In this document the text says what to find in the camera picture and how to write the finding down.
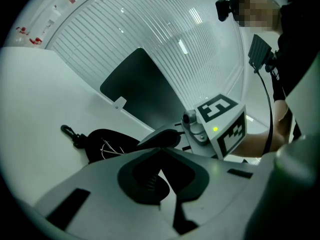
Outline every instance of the person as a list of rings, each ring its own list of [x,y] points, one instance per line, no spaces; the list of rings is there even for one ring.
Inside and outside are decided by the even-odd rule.
[[[271,74],[274,99],[273,136],[269,151],[277,151],[289,142],[293,115],[286,104],[286,96],[294,89],[310,67],[319,51],[319,35],[313,11],[315,0],[294,0],[282,7],[275,0],[218,0],[215,5],[218,18],[225,21],[229,14],[240,27],[260,28],[279,35],[280,57]],[[248,134],[232,152],[242,157],[260,157],[269,130]],[[293,139],[300,137],[296,124]]]

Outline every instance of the ribbed plastic surface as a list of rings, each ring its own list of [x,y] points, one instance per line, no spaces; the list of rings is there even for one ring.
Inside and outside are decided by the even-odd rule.
[[[239,28],[232,17],[218,20],[216,1],[90,0],[68,17],[47,49],[99,92],[108,75],[141,47],[190,109],[224,91],[244,66]]]

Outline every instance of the black shirt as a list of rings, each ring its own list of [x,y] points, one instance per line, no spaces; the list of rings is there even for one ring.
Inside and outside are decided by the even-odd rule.
[[[283,34],[278,39],[276,69],[278,80],[272,77],[273,99],[285,100],[314,61],[319,51],[319,33],[316,29],[312,5],[306,1],[292,2],[281,7]],[[301,132],[294,127],[297,139]]]

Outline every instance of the black cable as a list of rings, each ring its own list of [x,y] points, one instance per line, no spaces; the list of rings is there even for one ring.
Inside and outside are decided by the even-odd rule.
[[[257,71],[256,73],[258,74],[258,76],[260,77],[260,79],[262,81],[262,84],[263,84],[263,87],[264,87],[264,90],[265,90],[265,93],[266,93],[266,97],[268,98],[269,110],[270,110],[270,128],[269,128],[268,139],[266,140],[266,143],[265,143],[265,146],[264,146],[264,149],[263,149],[263,153],[262,153],[262,155],[264,155],[265,153],[269,152],[270,147],[271,147],[272,135],[273,135],[273,131],[274,131],[274,122],[273,122],[273,118],[272,118],[272,109],[271,109],[270,97],[269,97],[265,82],[262,79],[259,71]]]

